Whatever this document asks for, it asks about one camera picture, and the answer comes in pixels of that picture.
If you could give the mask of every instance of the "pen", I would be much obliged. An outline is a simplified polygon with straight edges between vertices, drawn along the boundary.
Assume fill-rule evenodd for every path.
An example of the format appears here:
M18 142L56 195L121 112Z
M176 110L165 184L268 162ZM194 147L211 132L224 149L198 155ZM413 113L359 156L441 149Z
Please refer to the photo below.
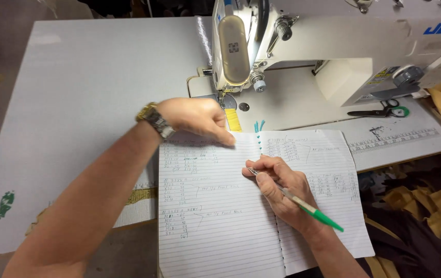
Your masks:
M257 170L255 170L253 168L248 168L248 170L250 172L252 172L255 176L259 173ZM293 195L291 192L289 192L287 189L285 189L280 184L278 184L276 181L274 181L274 183L282 191L282 194L284 194L284 196L286 196L286 198L295 202L300 208L302 208L304 211L306 211L308 214L310 214L313 218L317 219L318 221L320 221L323 224L326 224L326 225L333 227L336 230L344 231L344 229L341 226L339 226L337 223L335 223L330 218L325 216L325 214L323 214L321 211L317 210L313 206L310 206L302 199L299 199L298 197Z

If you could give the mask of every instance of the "ruler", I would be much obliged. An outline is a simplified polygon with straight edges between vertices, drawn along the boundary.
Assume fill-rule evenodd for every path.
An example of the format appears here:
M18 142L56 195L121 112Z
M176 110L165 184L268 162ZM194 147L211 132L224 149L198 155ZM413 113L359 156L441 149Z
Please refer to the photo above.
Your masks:
M415 142L418 140L424 140L426 138L432 138L434 136L440 136L439 132L435 128L419 129L390 136L379 136L374 139L348 143L347 145L349 147L349 150L351 151L351 154L358 154L378 149L395 147L397 145Z

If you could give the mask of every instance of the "black scissors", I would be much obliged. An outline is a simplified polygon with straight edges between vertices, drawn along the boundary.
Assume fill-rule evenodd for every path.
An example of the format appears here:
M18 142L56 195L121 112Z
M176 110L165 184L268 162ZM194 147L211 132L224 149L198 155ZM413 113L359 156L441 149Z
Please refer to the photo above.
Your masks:
M354 117L377 117L386 118L390 115L397 118L404 118L409 115L409 110L404 106L399 106L399 101L395 99L383 100L380 102L384 106L383 110L370 111L351 111L347 114Z

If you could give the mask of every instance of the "warning label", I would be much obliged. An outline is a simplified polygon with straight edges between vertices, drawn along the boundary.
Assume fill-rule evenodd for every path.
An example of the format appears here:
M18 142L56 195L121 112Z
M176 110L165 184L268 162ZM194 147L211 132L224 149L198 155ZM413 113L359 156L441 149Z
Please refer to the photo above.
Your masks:
M385 79L387 79L389 76L391 76L399 66L394 67L384 67L381 69L377 74L375 74L366 84L362 87L362 89L370 89L373 88L380 83L382 83Z

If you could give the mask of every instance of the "spiral notebook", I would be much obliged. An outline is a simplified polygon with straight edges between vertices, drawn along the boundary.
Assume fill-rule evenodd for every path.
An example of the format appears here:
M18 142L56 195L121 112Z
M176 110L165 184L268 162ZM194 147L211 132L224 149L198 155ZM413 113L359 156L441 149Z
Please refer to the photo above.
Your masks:
M188 133L159 150L159 266L164 277L285 277L316 261L241 168L261 154L302 171L355 258L374 256L353 158L341 131L233 133L224 146Z

